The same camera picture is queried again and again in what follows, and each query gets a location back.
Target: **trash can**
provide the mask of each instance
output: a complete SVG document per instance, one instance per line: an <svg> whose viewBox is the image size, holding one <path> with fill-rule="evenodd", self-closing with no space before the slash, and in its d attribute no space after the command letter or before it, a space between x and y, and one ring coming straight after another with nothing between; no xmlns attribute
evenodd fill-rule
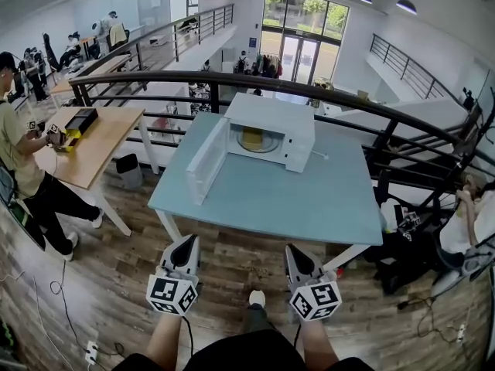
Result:
<svg viewBox="0 0 495 371"><path fill-rule="evenodd" d="M136 154L129 154L117 160L117 173L122 177L124 186L137 189L142 186L142 173Z"/></svg>

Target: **shoe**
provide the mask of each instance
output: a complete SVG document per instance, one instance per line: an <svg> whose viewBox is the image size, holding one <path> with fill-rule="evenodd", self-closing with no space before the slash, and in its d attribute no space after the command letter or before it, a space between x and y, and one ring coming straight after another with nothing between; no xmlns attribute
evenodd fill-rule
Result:
<svg viewBox="0 0 495 371"><path fill-rule="evenodd" d="M263 308L265 307L266 298L265 293L261 290L253 290L249 295L249 305L258 304Z"/></svg>
<svg viewBox="0 0 495 371"><path fill-rule="evenodd" d="M93 226L94 229L98 229L101 227L101 224L103 223L103 215L105 214L105 212L100 209L100 214L98 214L98 217L91 221L91 225Z"/></svg>
<svg viewBox="0 0 495 371"><path fill-rule="evenodd" d="M78 237L77 233L71 232L67 239L72 242L72 251L70 252L70 254L63 256L63 258L65 259L65 261L71 262L72 259L74 258L74 250L76 249L76 247L79 243L79 237Z"/></svg>

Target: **blue table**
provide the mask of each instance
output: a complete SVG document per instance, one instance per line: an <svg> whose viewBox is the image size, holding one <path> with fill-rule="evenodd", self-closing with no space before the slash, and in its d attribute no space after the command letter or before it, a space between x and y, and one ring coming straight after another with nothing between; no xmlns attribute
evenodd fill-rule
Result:
<svg viewBox="0 0 495 371"><path fill-rule="evenodd" d="M148 206L173 240L172 215L280 237L349 243L342 264L382 244L381 222L360 144L316 122L314 150L303 173L260 159L228 154L203 205L193 203L186 168L220 115L199 113L175 151Z"/></svg>

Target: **power strip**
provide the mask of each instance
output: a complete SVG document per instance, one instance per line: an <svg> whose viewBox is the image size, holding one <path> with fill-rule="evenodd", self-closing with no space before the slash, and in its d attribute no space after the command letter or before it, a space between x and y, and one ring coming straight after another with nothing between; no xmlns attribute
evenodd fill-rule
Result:
<svg viewBox="0 0 495 371"><path fill-rule="evenodd" d="M98 355L97 349L98 349L98 345L96 344L96 342L93 341L87 342L87 351L89 353L86 353L85 359L92 366L96 364L95 360L97 359L97 355Z"/></svg>

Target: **black box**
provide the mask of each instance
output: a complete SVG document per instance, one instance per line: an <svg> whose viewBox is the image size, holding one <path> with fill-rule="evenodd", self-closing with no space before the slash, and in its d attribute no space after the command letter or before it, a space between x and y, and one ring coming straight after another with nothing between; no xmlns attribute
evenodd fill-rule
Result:
<svg viewBox="0 0 495 371"><path fill-rule="evenodd" d="M82 136L97 118L98 112L95 108L81 108L65 127L67 134L79 132Z"/></svg>

